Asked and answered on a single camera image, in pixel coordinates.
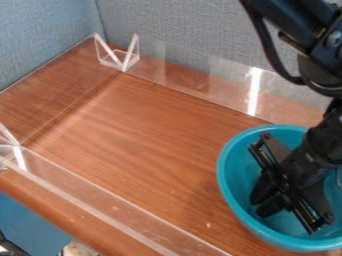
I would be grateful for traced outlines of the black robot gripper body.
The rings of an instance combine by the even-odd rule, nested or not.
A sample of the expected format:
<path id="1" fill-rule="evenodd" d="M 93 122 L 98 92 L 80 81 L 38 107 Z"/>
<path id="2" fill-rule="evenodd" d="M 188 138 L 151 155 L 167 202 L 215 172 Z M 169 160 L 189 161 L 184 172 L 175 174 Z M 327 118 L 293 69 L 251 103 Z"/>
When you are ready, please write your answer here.
<path id="1" fill-rule="evenodd" d="M 324 179 L 342 166 L 342 152 L 331 158 L 330 151 L 318 152 L 304 136 L 300 144 L 289 149 L 268 133 L 259 134 L 259 140 L 248 147 L 263 172 L 277 182 L 276 194 L 291 201 L 292 212 L 308 234 L 315 233 L 324 224 L 331 225 L 335 217 L 324 194 Z"/>

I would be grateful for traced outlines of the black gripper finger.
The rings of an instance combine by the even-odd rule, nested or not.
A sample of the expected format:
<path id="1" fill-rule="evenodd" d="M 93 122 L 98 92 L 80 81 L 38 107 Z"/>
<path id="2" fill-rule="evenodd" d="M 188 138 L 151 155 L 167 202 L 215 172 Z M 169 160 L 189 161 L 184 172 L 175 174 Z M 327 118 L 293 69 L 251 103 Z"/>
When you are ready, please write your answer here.
<path id="1" fill-rule="evenodd" d="M 256 214 L 265 218 L 276 214 L 279 211 L 288 210 L 289 208 L 291 201 L 288 198 L 281 194 L 276 194 L 259 203 Z"/>
<path id="2" fill-rule="evenodd" d="M 249 194 L 249 202 L 257 205 L 269 201 L 277 192 L 277 182 L 272 175 L 263 172 Z"/>

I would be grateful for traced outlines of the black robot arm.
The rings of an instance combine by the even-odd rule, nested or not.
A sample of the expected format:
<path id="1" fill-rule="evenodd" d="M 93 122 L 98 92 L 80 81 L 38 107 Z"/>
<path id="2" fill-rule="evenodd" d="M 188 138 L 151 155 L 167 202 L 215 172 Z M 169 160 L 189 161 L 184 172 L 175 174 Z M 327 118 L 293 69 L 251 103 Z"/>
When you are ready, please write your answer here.
<path id="1" fill-rule="evenodd" d="M 261 171 L 256 214 L 293 213 L 308 233 L 334 222 L 323 181 L 342 166 L 342 6 L 323 0 L 239 0 L 276 73 L 331 98 L 319 124 L 288 148 L 263 132 L 248 151 Z"/>

